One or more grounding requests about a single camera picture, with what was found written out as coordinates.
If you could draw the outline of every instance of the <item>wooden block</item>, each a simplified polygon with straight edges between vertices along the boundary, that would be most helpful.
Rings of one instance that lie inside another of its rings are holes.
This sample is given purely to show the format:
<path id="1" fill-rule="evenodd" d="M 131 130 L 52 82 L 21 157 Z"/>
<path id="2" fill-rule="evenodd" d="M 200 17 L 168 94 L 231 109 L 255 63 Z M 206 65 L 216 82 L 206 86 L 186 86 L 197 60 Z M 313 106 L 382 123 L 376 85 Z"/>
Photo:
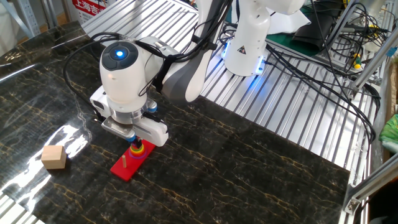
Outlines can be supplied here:
<path id="1" fill-rule="evenodd" d="M 41 160 L 46 169 L 64 169 L 67 153 L 63 146 L 44 146 Z"/>

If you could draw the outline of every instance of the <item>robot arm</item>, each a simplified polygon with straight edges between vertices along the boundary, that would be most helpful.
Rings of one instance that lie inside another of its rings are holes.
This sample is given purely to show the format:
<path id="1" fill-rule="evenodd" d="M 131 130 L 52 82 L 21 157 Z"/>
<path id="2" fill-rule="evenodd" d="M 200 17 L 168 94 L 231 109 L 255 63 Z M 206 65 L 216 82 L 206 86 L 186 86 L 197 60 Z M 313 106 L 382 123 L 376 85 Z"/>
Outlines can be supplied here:
<path id="1" fill-rule="evenodd" d="M 271 25 L 271 15 L 266 7 L 291 15 L 298 11 L 304 2 L 305 0 L 240 0 L 239 25 L 235 38 L 228 44 L 224 54 L 226 68 L 241 76 L 262 74 L 262 61 L 267 57 L 265 39 Z"/>
<path id="2" fill-rule="evenodd" d="M 169 136 L 167 126 L 149 114 L 157 105 L 147 97 L 146 87 L 154 81 L 157 90 L 171 102 L 196 99 L 213 52 L 206 46 L 216 44 L 231 3 L 232 0 L 197 0 L 199 25 L 187 53 L 192 57 L 184 58 L 185 55 L 155 37 L 122 40 L 105 48 L 99 62 L 103 86 L 90 98 L 106 118 L 102 127 L 128 141 L 138 136 L 163 146 Z M 168 55 L 176 63 L 165 65 Z"/>

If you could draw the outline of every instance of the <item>red base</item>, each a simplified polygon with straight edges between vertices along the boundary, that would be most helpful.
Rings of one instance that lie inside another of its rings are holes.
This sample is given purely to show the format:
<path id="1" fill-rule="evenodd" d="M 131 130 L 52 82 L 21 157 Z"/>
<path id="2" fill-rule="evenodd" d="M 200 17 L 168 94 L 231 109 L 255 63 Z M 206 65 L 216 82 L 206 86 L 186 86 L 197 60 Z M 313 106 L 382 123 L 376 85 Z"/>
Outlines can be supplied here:
<path id="1" fill-rule="evenodd" d="M 155 145 L 142 140 L 142 143 L 146 150 L 146 155 L 142 159 L 135 159 L 130 156 L 130 148 L 123 154 L 126 156 L 126 165 L 127 167 L 123 167 L 123 158 L 120 157 L 119 160 L 112 166 L 111 172 L 112 174 L 122 178 L 124 181 L 129 181 L 130 178 L 134 175 L 134 173 L 138 170 L 144 160 L 148 157 L 148 155 L 155 148 Z"/>

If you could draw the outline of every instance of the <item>metal pipe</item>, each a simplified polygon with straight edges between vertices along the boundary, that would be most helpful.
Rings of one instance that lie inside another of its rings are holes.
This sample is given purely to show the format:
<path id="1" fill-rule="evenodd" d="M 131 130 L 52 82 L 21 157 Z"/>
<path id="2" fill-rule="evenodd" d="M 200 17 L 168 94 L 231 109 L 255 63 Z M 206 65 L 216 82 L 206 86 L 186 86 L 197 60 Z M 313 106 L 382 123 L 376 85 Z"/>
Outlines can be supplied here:
<path id="1" fill-rule="evenodd" d="M 22 19 L 18 16 L 17 12 L 11 7 L 11 5 L 7 2 L 7 0 L 1 0 L 2 5 L 6 8 L 6 10 L 10 13 L 12 18 L 15 19 L 15 21 L 18 23 L 18 25 L 21 27 L 21 29 L 24 31 L 26 36 L 28 38 L 33 38 L 35 35 L 29 28 L 24 24 Z"/>
<path id="2" fill-rule="evenodd" d="M 396 177 L 398 177 L 398 154 L 390 158 L 356 187 L 349 185 L 343 205 L 345 212 L 353 215 L 362 200 L 378 191 Z"/>
<path id="3" fill-rule="evenodd" d="M 65 15 L 67 17 L 67 22 L 71 22 L 72 21 L 72 17 L 70 15 L 68 1 L 67 0 L 61 0 L 61 2 L 62 2 L 62 7 L 63 7 L 63 13 L 65 13 Z"/>
<path id="4" fill-rule="evenodd" d="M 344 25 L 351 19 L 351 16 L 354 13 L 355 7 L 353 7 L 354 3 L 359 2 L 359 0 L 352 0 L 348 3 L 346 10 L 344 10 L 343 15 L 340 16 L 335 28 L 329 35 L 327 40 L 328 47 L 331 47 L 332 44 L 336 42 L 337 37 L 341 33 L 341 30 L 344 28 Z"/>
<path id="5" fill-rule="evenodd" d="M 58 26 L 58 19 L 57 19 L 57 15 L 55 13 L 55 9 L 54 9 L 54 5 L 52 4 L 52 0 L 47 0 L 49 2 L 49 7 L 50 7 L 50 13 L 51 13 L 51 17 L 52 17 L 52 23 L 53 26 L 56 27 Z"/>
<path id="6" fill-rule="evenodd" d="M 386 40 L 386 43 L 379 49 L 373 59 L 369 62 L 368 66 L 365 67 L 362 74 L 353 82 L 352 86 L 354 89 L 361 89 L 365 83 L 370 79 L 372 74 L 377 70 L 380 64 L 386 59 L 387 52 L 391 47 L 398 44 L 398 29 L 395 29 L 392 34 Z"/>

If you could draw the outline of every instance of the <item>warning sticker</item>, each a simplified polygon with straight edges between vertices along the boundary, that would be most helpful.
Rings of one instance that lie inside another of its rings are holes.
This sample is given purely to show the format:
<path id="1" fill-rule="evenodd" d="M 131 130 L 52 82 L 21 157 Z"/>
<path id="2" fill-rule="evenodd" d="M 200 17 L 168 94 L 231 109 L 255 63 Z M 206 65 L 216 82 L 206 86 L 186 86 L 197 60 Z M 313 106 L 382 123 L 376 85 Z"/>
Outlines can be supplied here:
<path id="1" fill-rule="evenodd" d="M 240 49 L 238 49 L 238 52 L 241 52 L 242 54 L 246 54 L 246 49 L 244 46 L 242 46 Z"/>

